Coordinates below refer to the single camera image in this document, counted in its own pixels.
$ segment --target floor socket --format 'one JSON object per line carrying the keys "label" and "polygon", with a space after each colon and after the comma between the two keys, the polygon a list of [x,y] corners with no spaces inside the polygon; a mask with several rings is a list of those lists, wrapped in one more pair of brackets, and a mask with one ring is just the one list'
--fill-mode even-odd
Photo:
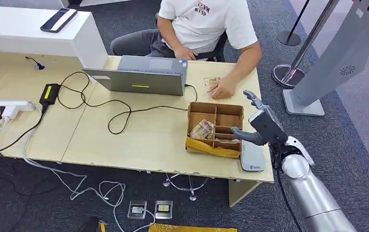
{"label": "floor socket", "polygon": [[156,219],[171,219],[173,217],[173,202],[156,201],[154,216]]}
{"label": "floor socket", "polygon": [[130,201],[127,218],[130,219],[145,219],[147,201]]}

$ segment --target man's hand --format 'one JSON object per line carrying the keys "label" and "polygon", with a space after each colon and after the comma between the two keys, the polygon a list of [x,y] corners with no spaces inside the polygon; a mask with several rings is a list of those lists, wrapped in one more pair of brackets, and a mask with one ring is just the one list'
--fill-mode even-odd
{"label": "man's hand", "polygon": [[207,92],[211,93],[213,99],[229,98],[234,95],[236,86],[236,80],[225,77],[216,81]]}
{"label": "man's hand", "polygon": [[184,47],[184,46],[179,46],[176,49],[173,49],[174,51],[174,55],[176,56],[176,58],[180,59],[180,58],[186,58],[188,60],[196,60],[197,53],[193,52],[191,49]]}

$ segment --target power strip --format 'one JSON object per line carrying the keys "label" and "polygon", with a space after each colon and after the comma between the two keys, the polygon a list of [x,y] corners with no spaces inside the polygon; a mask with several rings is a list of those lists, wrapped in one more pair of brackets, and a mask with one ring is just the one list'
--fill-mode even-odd
{"label": "power strip", "polygon": [[5,120],[14,119],[19,111],[34,111],[35,104],[26,100],[0,100],[0,107],[4,106],[5,110],[1,115]]}

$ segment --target smartphone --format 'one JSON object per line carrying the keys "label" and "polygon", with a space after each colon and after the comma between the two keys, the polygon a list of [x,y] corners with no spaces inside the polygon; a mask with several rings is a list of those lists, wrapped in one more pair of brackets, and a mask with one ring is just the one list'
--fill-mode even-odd
{"label": "smartphone", "polygon": [[41,30],[58,33],[76,13],[77,11],[75,9],[62,8],[41,26]]}

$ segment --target cardboard box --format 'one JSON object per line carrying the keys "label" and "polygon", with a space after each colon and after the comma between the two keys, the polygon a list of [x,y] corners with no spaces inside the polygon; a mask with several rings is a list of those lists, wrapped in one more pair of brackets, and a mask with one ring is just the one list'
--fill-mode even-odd
{"label": "cardboard box", "polygon": [[[188,152],[238,158],[241,152],[241,141],[223,143],[219,139],[236,139],[231,127],[235,126],[241,130],[243,129],[243,112],[244,109],[240,105],[191,102],[188,111],[186,150]],[[193,139],[190,137],[190,132],[202,119],[214,124],[212,139]]]}

